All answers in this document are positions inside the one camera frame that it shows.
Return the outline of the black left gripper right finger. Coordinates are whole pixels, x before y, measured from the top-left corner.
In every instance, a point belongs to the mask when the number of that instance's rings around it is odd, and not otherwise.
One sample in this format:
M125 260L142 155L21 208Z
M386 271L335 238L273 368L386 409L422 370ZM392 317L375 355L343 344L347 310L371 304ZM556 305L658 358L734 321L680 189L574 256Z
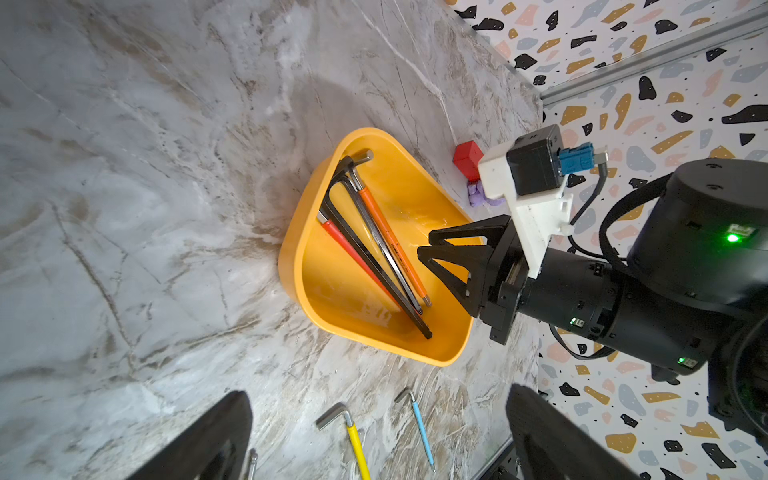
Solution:
M529 387L511 386L506 414L526 479L638 477Z

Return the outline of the blue hex key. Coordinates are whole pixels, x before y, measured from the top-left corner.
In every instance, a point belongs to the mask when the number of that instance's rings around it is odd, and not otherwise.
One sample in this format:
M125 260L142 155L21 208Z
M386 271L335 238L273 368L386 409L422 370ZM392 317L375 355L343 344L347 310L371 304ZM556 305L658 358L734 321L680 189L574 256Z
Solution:
M410 403L410 405L412 407L412 410L413 410L413 413L414 413L414 416L415 416L415 419L416 419L416 422L417 422L420 438L421 438L421 441L422 441L422 445L423 445L423 448L424 448L424 451L425 451L425 455L426 455L427 461L428 461L428 463L430 465L431 470L435 471L436 470L436 464L435 464L434 456L433 456L433 453L432 453L431 445L430 445L430 442L429 442L429 439L428 439L428 434L427 434L427 431L426 431L426 427L425 427L425 423L424 423L423 416L422 416L422 413L421 413L421 409L420 409L420 406L419 406L419 402L416 399L416 397L415 397L415 395L414 395L414 393L413 393L413 391L412 391L412 389L410 387L405 387L397 395L395 401L396 402L400 402L400 401L402 401L404 399L408 399L409 400L409 403Z

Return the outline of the yellow plastic storage box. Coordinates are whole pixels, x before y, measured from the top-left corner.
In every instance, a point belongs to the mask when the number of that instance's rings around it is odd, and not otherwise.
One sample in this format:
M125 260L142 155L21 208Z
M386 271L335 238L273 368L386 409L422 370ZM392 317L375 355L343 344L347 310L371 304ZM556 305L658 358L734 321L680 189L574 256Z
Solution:
M426 287L431 306L423 319L432 332L425 338L409 316L376 285L328 234L317 218L329 195L343 218L376 259L382 257L352 200L330 185L339 161L371 150L362 166L363 182L393 227ZM417 258L435 229L463 225L470 217L416 159L389 133L361 128L349 133L313 172L280 250L278 271L288 295L319 328L434 366L452 364L464 351L472 317Z

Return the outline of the red hex key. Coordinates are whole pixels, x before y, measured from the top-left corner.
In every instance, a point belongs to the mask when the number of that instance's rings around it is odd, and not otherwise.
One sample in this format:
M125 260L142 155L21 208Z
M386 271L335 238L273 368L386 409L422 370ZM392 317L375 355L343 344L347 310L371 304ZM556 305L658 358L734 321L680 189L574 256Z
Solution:
M323 229L326 231L326 233L329 236L331 236L334 239L334 241L338 245L340 245L341 248L365 271L365 273L389 297L389 299L395 302L395 298L392 296L389 290L375 275L373 270L365 263L363 258L355 251L352 244L343 236L342 232L339 230L336 224L331 219L329 219L322 211L318 212L317 220L319 221Z

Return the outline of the aluminium corner post right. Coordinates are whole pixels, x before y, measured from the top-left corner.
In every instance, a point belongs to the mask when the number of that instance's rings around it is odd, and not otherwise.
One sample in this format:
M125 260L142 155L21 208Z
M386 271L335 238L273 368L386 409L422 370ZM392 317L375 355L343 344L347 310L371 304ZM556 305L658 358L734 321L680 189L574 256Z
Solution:
M540 99L544 107L549 107L766 30L767 3L763 3L730 19L713 23L706 28L633 55L628 60L596 69L577 79L549 88L540 94Z

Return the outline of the red block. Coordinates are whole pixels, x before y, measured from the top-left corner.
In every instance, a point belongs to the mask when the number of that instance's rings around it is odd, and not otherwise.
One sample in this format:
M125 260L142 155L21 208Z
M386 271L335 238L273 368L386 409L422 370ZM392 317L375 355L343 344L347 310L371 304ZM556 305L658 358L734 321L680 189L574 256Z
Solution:
M483 152L475 141L467 141L457 145L454 151L453 164L467 179L473 183L480 180L478 164Z

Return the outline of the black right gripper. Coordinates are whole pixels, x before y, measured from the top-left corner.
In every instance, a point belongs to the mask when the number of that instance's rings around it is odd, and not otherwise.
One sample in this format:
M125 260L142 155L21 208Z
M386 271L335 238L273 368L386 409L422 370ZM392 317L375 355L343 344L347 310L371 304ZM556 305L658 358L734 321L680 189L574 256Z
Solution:
M504 344L519 314L603 344L618 315L627 276L609 263L548 248L542 270L528 276L528 264L510 215L432 230L419 261L450 291L464 310L491 328ZM484 238L487 245L452 245L452 239ZM462 267L462 280L442 262ZM485 289L488 275L488 288Z

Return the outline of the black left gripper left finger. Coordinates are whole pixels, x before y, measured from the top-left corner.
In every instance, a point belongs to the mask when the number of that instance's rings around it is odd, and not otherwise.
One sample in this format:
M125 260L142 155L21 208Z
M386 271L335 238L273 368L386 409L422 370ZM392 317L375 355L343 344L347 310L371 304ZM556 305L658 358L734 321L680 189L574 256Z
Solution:
M129 479L239 479L252 422L247 393L231 391Z

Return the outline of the yellow hex key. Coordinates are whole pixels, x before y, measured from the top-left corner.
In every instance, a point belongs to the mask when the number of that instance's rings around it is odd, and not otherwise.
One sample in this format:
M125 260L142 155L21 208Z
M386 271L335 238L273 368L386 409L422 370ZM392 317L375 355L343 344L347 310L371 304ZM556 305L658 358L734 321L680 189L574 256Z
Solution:
M348 439L352 446L360 470L361 478L363 480L370 480L370 471L368 468L367 460L365 458L359 432L348 407L343 402L334 404L315 421L315 425L318 430L323 430L338 417L342 417L345 422Z

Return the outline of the long black hex key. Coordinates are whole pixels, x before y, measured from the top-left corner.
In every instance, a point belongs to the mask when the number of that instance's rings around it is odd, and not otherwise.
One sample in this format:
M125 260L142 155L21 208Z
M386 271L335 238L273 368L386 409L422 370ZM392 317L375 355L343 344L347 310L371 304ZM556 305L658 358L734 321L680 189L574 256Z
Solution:
M405 312L421 334L431 339L432 332L423 320L423 308L430 307L431 300L373 194L358 173L358 167L373 158L374 154L370 150L343 157L336 166L329 186L340 184L347 190L386 265L382 266L377 261L349 226L333 204L330 191L324 194L317 219L324 230Z

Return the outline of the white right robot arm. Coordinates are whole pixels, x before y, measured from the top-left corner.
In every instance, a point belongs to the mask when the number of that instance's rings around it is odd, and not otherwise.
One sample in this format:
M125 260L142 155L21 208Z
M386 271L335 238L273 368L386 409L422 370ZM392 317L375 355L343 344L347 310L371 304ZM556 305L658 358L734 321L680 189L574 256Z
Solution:
M767 166L708 158L630 192L598 258L524 257L507 215L432 231L420 262L504 342L517 315L649 363L658 382L708 372L709 411L767 438Z

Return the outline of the orange hex key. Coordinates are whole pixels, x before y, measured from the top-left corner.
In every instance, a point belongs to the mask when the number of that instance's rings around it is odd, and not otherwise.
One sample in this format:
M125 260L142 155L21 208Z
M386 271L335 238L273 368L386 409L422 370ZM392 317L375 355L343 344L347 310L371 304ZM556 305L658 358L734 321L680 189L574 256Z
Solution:
M377 225L383 239L395 258L395 262L398 265L397 270L406 279L407 293L415 301L415 307L418 311L422 311L421 304L426 307L431 307L432 302L424 287L423 282L415 272L413 265L408 259L403 247L401 246L397 236L391 228L389 222L381 211L375 197L371 190L365 185L357 172L357 167L369 161L372 161L374 154L371 150L366 149L354 153L351 155L352 165L348 168L349 175L352 182L355 184L359 195L362 197L363 203L367 207L369 214L371 215L374 223Z

